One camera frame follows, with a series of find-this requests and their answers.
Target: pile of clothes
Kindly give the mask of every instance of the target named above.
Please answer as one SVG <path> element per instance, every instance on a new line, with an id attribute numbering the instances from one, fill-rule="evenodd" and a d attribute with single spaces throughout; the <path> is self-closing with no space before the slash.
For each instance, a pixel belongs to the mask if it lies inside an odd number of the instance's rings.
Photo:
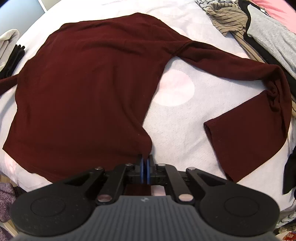
<path id="1" fill-rule="evenodd" d="M 280 66 L 289 83 L 292 116 L 296 118 L 296 25 L 289 24 L 272 11 L 271 17 L 265 8 L 257 5 L 264 5 L 261 0 L 195 1 L 221 34 L 233 35 L 250 59 Z M 287 11 L 293 12 L 292 8 L 287 8 Z M 285 166 L 283 194 L 289 193 L 295 186 L 296 147 Z M 290 211 L 289 215 L 282 217 L 277 227 L 296 219 L 295 207 L 287 211 Z"/>
<path id="2" fill-rule="evenodd" d="M 0 36 L 0 80 L 12 76 L 17 64 L 25 55 L 25 47 L 16 45 L 20 33 L 11 29 Z"/>

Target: bed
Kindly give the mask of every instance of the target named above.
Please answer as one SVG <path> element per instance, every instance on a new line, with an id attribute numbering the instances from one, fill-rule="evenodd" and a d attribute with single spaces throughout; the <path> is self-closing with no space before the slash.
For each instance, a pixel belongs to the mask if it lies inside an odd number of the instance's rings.
<path id="1" fill-rule="evenodd" d="M 206 42 L 242 58 L 248 58 L 236 40 L 230 35 L 224 37 L 192 0 L 61 0 L 18 40 L 17 44 L 26 47 L 26 53 L 14 74 L 21 70 L 47 37 L 62 24 L 113 18 L 135 12 L 155 16 L 192 40 Z M 226 178 L 206 137 L 203 123 L 233 109 L 264 89 L 259 80 L 242 83 L 218 78 L 179 58 L 171 59 L 143 124 L 153 142 L 154 160 L 157 163 L 172 164 L 178 170 L 197 167 Z M 13 87 L 0 97 L 1 146 L 7 138 L 17 110 L 15 90 L 16 87 Z M 296 123 L 292 119 L 288 138 L 281 150 L 240 180 L 239 184 L 270 195 L 276 200 L 280 210 L 290 207 L 294 202 L 294 190 L 282 195 L 282 184 L 284 166 L 295 144 Z M 27 172 L 2 149 L 0 171 L 26 191 L 50 184 L 44 177 Z"/>

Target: black garment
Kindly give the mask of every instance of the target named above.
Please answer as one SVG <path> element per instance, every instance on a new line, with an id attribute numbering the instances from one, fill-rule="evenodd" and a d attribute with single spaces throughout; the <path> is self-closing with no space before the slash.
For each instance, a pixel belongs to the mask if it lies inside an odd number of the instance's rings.
<path id="1" fill-rule="evenodd" d="M 278 62 L 265 48 L 263 48 L 259 43 L 257 43 L 252 37 L 248 36 L 247 32 L 250 27 L 251 23 L 251 15 L 248 11 L 248 5 L 251 4 L 252 6 L 256 7 L 257 9 L 260 9 L 259 6 L 257 6 L 254 3 L 251 3 L 246 0 L 239 0 L 239 6 L 240 8 L 246 13 L 248 16 L 248 21 L 246 23 L 246 32 L 244 34 L 244 40 L 250 44 L 257 52 L 261 55 L 261 57 L 266 61 L 268 64 L 276 64 L 281 67 L 283 72 L 285 73 L 285 76 L 287 78 L 287 81 L 290 86 L 291 94 L 296 97 L 296 80 L 290 73 Z"/>
<path id="2" fill-rule="evenodd" d="M 17 64 L 25 55 L 24 48 L 24 46 L 21 47 L 20 45 L 15 45 L 8 58 L 6 65 L 0 71 L 0 80 L 12 76 L 13 71 L 17 67 Z"/>
<path id="3" fill-rule="evenodd" d="M 283 194 L 289 193 L 293 187 L 296 187 L 296 147 L 285 165 Z"/>
<path id="4" fill-rule="evenodd" d="M 4 3 L 6 3 L 8 0 L 0 0 L 0 7 L 2 7 L 4 5 Z"/>
<path id="5" fill-rule="evenodd" d="M 296 10 L 296 1 L 295 0 L 285 0 L 292 8 Z"/>

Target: white garment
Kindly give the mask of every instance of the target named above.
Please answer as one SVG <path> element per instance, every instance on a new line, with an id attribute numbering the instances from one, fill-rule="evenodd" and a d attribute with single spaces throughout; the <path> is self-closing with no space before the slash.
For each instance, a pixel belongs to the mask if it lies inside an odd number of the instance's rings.
<path id="1" fill-rule="evenodd" d="M 0 71 L 7 63 L 19 36 L 20 33 L 17 29 L 8 30 L 0 36 Z"/>

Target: shirt sleeve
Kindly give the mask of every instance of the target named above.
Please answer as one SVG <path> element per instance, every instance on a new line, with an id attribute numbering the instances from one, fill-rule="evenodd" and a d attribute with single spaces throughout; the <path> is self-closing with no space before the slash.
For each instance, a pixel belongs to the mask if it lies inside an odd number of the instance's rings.
<path id="1" fill-rule="evenodd" d="M 0 80 L 0 95 L 4 94 L 6 91 L 17 84 L 17 76 L 18 75 L 13 75 Z"/>
<path id="2" fill-rule="evenodd" d="M 240 58 L 211 45 L 190 41 L 176 54 L 218 77 L 262 80 L 267 90 L 208 120 L 204 128 L 226 175 L 238 182 L 284 145 L 291 120 L 291 94 L 277 65 Z"/>

